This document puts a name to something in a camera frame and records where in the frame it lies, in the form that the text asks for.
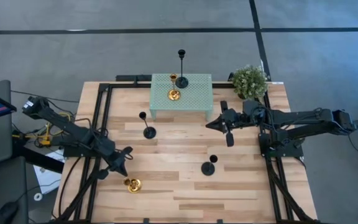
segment concrete floor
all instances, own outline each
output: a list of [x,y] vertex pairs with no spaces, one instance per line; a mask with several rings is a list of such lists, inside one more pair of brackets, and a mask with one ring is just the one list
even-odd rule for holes
[[[256,0],[261,27],[358,27],[355,0]],[[253,27],[246,0],[0,0],[0,30]],[[291,109],[345,109],[358,118],[358,32],[263,34],[273,81],[286,84]],[[116,75],[179,71],[229,72],[260,63],[253,33],[0,35],[0,80],[12,89],[77,100],[85,81]],[[27,97],[13,93],[18,108]],[[57,103],[75,111],[76,104]],[[15,113],[23,130],[43,122]],[[358,132],[352,134],[358,147]],[[310,137],[303,145],[319,219],[358,223],[358,153],[342,136]],[[37,185],[29,173],[29,187]],[[30,217],[50,217],[56,192],[30,202]]]

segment wooden table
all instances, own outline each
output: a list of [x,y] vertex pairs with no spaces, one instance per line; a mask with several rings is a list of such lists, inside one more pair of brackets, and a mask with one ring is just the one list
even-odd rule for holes
[[[98,86],[98,82],[84,84],[77,119],[92,119]],[[215,88],[213,93],[213,119],[221,112],[221,100],[226,100],[229,108],[242,111],[242,100],[233,89]],[[269,83],[268,93],[273,109],[290,110],[283,84]],[[161,111],[152,121],[149,97],[149,88],[112,91],[107,125],[109,138],[116,142],[118,149],[134,148],[134,159],[126,161],[126,167],[129,177],[140,179],[143,188],[138,194],[131,194],[122,184],[124,177],[111,172],[105,180],[98,181],[92,222],[143,222],[143,218],[150,218],[151,222],[216,223],[217,219],[226,223],[275,222],[266,165],[257,140],[259,128],[234,130],[235,146],[226,147],[222,133],[205,128],[202,112]],[[148,124],[157,130],[154,139],[143,137],[145,125],[138,117],[141,111],[147,113]],[[86,121],[78,125],[88,127]],[[216,171],[212,176],[205,176],[201,165],[213,154],[218,157]],[[66,161],[62,180],[75,160]],[[83,161],[76,165],[69,178],[62,210],[78,191]],[[316,218],[305,168],[293,158],[283,158],[283,164],[290,193],[306,214]],[[101,167],[106,167],[106,163],[102,162]],[[53,210],[55,216],[63,181],[60,183]],[[278,195],[282,217],[286,218],[282,195]]]

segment green plant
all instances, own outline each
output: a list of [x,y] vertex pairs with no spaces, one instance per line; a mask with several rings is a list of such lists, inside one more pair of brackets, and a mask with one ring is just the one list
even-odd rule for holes
[[247,65],[239,68],[234,73],[232,81],[234,92],[245,99],[262,97],[267,90],[266,74],[262,67]]

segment gold candle holder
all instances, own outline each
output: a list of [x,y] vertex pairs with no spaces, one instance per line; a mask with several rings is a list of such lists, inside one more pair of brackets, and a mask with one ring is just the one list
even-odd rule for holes
[[127,186],[130,193],[137,193],[142,188],[142,182],[139,179],[125,178],[122,183]]
[[170,78],[172,82],[172,89],[168,92],[168,98],[174,101],[179,100],[180,91],[175,89],[175,81],[177,80],[178,76],[176,74],[171,74]]

